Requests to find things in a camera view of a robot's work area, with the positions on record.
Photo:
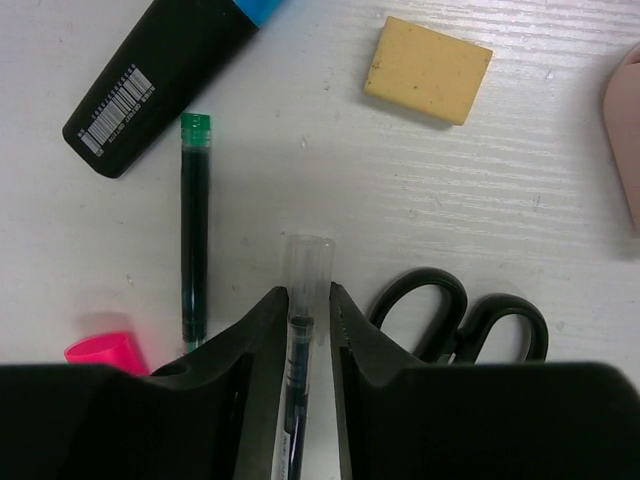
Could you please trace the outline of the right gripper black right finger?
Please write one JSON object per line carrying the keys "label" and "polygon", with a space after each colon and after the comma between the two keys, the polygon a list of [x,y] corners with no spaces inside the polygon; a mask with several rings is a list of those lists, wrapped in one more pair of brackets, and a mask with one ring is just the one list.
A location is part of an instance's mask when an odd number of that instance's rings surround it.
{"label": "right gripper black right finger", "polygon": [[639,395],[602,363],[437,366],[330,291],[345,479],[635,479]]}

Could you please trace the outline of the green ended ink pen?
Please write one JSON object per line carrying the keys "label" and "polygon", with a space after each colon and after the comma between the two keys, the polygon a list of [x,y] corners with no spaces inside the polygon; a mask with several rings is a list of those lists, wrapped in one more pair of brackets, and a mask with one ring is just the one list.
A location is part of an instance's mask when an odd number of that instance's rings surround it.
{"label": "green ended ink pen", "polygon": [[181,127],[181,310],[184,351],[207,337],[211,120],[184,113]]}

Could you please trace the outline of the black gel pen clear cap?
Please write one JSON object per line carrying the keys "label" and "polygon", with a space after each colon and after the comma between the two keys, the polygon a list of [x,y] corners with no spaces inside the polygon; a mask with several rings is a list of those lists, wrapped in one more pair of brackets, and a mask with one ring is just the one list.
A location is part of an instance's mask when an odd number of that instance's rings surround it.
{"label": "black gel pen clear cap", "polygon": [[302,477],[313,349],[323,341],[318,323],[328,305],[334,251],[335,242],[326,237],[293,235],[287,240],[287,346],[280,431],[274,451],[276,479]]}

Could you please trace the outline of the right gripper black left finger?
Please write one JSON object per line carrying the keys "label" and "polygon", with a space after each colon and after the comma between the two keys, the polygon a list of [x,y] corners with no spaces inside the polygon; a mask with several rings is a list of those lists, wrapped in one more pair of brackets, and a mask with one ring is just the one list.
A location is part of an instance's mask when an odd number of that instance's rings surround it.
{"label": "right gripper black left finger", "polygon": [[149,376],[104,365],[1,370],[5,479],[267,479],[289,297]]}

